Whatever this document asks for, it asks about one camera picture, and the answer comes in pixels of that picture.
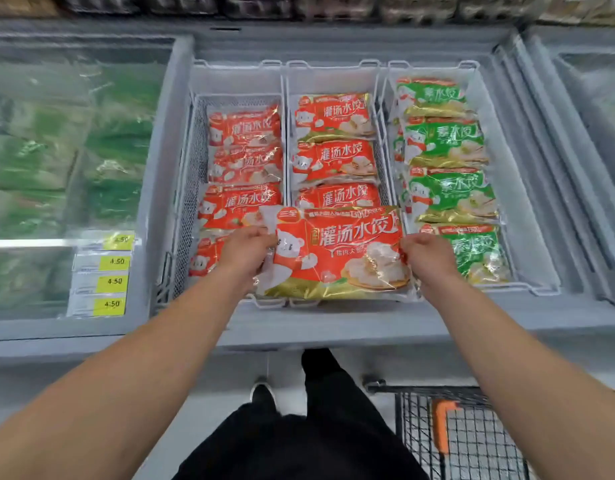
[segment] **person's leg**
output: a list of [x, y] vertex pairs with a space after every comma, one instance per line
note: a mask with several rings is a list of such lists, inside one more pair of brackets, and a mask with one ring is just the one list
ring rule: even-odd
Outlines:
[[383, 417], [345, 372], [329, 349], [308, 349], [301, 365], [305, 371], [307, 416], [351, 420], [379, 432], [392, 433]]
[[209, 435], [179, 467], [174, 480], [198, 479], [212, 465], [212, 461], [229, 450], [246, 431], [280, 419], [271, 388], [263, 381], [257, 382], [250, 393], [250, 403], [234, 411]]

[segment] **price tag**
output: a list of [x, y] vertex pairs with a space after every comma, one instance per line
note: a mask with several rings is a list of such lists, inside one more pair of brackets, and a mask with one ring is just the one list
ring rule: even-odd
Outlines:
[[99, 262], [99, 271], [127, 271], [130, 256], [102, 256]]
[[113, 232], [103, 241], [106, 251], [131, 251], [134, 245], [134, 233]]
[[125, 298], [95, 298], [94, 308], [92, 309], [93, 317], [102, 317], [107, 315], [124, 315], [125, 314]]
[[125, 293], [127, 274], [121, 276], [100, 276], [96, 282], [95, 293]]

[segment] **black pants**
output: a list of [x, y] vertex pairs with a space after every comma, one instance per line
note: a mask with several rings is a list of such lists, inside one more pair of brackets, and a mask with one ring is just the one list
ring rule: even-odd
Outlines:
[[[396, 436], [388, 428], [374, 404], [359, 389], [350, 375], [336, 362], [328, 349], [306, 350], [301, 358], [305, 371], [307, 417], [325, 417], [362, 424], [379, 435]], [[187, 479], [199, 464], [212, 463], [238, 441], [238, 432], [252, 426], [265, 426], [281, 418], [274, 403], [247, 403], [233, 412], [185, 460], [175, 480]]]

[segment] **grey floor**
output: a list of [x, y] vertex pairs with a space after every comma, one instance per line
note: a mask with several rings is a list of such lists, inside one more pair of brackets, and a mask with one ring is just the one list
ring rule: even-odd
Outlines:
[[[548, 343], [615, 388], [615, 334], [552, 339]], [[392, 384], [475, 384], [469, 369], [451, 344], [351, 347], [334, 352], [341, 365], [359, 382], [363, 375], [374, 374]], [[75, 365], [1, 366], [0, 422]], [[250, 386], [261, 375], [271, 377], [281, 412], [305, 413], [300, 351], [214, 355], [183, 408], [135, 478], [171, 478], [189, 452], [248, 400]], [[393, 396], [381, 394], [371, 399], [393, 428]]]

